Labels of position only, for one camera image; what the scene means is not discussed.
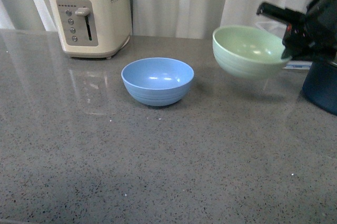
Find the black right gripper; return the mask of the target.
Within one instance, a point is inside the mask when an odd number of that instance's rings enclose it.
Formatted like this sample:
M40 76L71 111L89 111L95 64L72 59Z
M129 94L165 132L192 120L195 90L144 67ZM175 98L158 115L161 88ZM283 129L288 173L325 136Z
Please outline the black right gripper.
M305 14L262 2L256 14L288 24L281 59L336 57L336 0L311 0Z

